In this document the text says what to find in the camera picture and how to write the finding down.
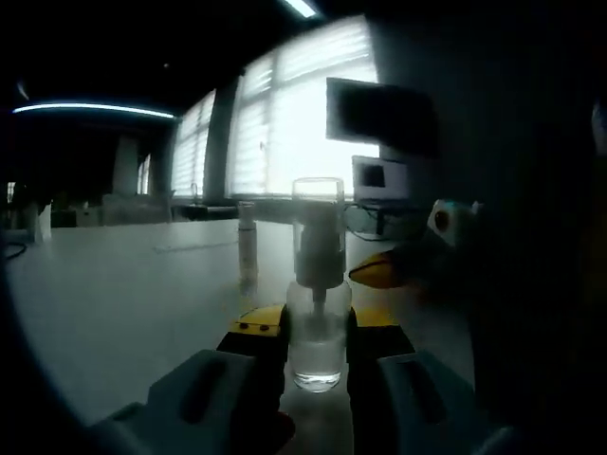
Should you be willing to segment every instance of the table surface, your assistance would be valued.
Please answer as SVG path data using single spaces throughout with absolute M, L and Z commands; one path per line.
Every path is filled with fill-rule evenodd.
M 292 228 L 258 223 L 259 302 L 284 303 L 293 280 Z M 8 264 L 15 307 L 33 353 L 87 425 L 145 403 L 149 387 L 201 349 L 214 349 L 239 314 L 237 222 L 52 230 Z M 347 266 L 393 246 L 347 238 Z M 403 289 L 351 283 L 353 305 L 385 305 L 416 349 L 468 382 L 472 356 L 456 313 Z M 297 435 L 283 453 L 352 453 L 345 380 L 310 394 L 287 380 L 282 409 Z

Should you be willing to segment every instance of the wall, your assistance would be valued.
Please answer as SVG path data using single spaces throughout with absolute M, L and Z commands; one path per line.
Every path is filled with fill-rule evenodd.
M 171 191 L 171 165 L 175 141 L 176 123 L 166 124 L 147 132 L 141 140 L 139 164 L 150 155 L 151 195 L 166 195 Z
M 112 193 L 134 195 L 138 180 L 138 141 L 130 136 L 120 136 L 114 161 Z
M 99 123 L 91 112 L 10 115 L 0 173 L 57 202 L 100 202 L 112 190 L 119 133 Z
M 231 116 L 236 100 L 238 80 L 217 88 L 209 123 L 205 159 L 204 200 L 210 205 L 225 205 L 226 168 L 230 141 Z

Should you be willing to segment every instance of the spray bottle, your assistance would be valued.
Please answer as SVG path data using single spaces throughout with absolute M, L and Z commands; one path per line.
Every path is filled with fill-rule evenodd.
M 289 362 L 295 383 L 322 392 L 340 381 L 352 291 L 344 281 L 343 182 L 293 183 L 295 281 L 288 288 Z

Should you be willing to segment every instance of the ceiling light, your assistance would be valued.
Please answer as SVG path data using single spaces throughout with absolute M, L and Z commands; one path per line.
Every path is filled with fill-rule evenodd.
M 25 111 L 33 111 L 36 109 L 102 109 L 106 111 L 121 111 L 130 112 L 133 114 L 142 114 L 143 116 L 175 118 L 172 114 L 164 112 L 148 111 L 147 109 L 137 109 L 136 107 L 111 106 L 108 104 L 88 104 L 85 102 L 52 102 L 49 104 L 33 104 L 31 106 L 19 107 L 12 111 L 13 114 L 18 114 Z
M 316 15 L 316 11 L 312 9 L 304 0 L 285 0 L 291 7 L 299 12 L 306 19 Z

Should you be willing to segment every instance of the cable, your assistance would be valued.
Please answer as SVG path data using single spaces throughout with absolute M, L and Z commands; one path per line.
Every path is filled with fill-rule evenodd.
M 368 207 L 362 206 L 361 204 L 355 204 L 354 207 L 358 207 L 359 209 L 363 209 L 367 215 L 369 215 L 370 218 L 373 218 L 374 220 L 377 221 L 377 217 L 379 216 L 379 213 L 373 214 L 373 210 L 375 212 L 378 212 L 378 209 L 370 209 Z
M 384 239 L 384 238 L 369 239 L 369 238 L 361 236 L 360 234 L 358 234 L 357 232 L 355 232 L 354 230 L 349 228 L 347 225 L 346 225 L 346 228 L 348 229 L 348 232 L 350 232 L 352 235 L 354 235 L 355 237 L 358 237 L 361 240 L 364 240 L 365 242 L 390 242 L 390 239 Z
M 361 239 L 361 240 L 364 240 L 365 242 L 389 242 L 389 241 L 390 241 L 390 239 L 383 239 L 383 238 L 380 238 L 380 239 L 369 239 L 369 238 L 367 238 L 367 237 L 363 237 L 362 235 L 360 235 L 360 234 L 358 234 L 357 232 L 355 232 L 354 230 L 352 230 L 352 229 L 351 229 L 351 228 L 348 226 L 348 222 L 347 222 L 347 220 L 345 219 L 345 212 L 346 212 L 346 211 L 348 211 L 348 209 L 350 209 L 351 207 L 358 207 L 358 206 L 353 204 L 353 205 L 350 205 L 350 206 L 346 206 L 346 207 L 343 209 L 343 221 L 344 221 L 344 224 L 345 224 L 345 228 L 346 228 L 346 230 L 347 230 L 348 232 L 350 232 L 350 233 L 351 233 L 352 235 L 354 235 L 355 237 L 357 237 L 357 238 L 359 238 L 359 239 Z
M 9 256 L 6 256 L 4 258 L 6 261 L 10 261 L 12 259 L 18 258 L 23 253 L 25 253 L 26 250 L 28 249 L 28 246 L 26 244 L 22 244 L 21 242 L 7 242 L 7 246 L 19 246 L 19 247 L 21 247 L 21 249 L 15 253 L 10 254 Z

